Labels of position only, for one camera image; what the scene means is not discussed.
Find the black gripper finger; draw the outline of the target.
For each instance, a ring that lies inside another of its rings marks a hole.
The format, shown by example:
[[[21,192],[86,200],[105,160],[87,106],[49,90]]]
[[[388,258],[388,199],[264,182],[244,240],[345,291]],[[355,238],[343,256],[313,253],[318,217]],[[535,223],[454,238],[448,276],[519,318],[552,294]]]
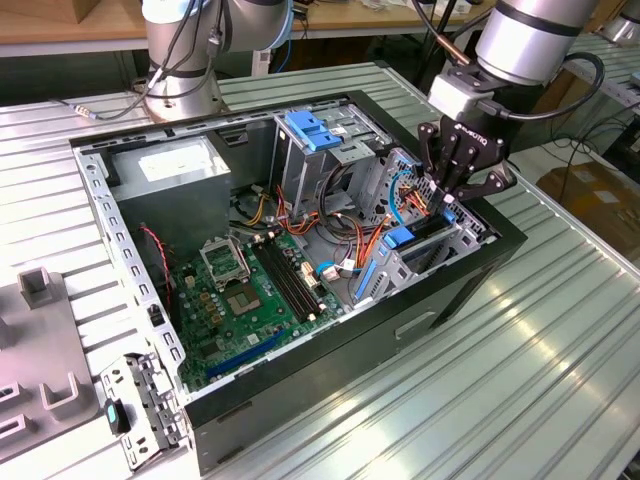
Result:
[[[496,194],[516,183],[500,147],[456,147],[445,159],[446,203]]]
[[[432,191],[431,206],[449,206],[454,197],[458,149],[458,130],[455,122],[422,123],[418,128],[421,160],[429,176]]]

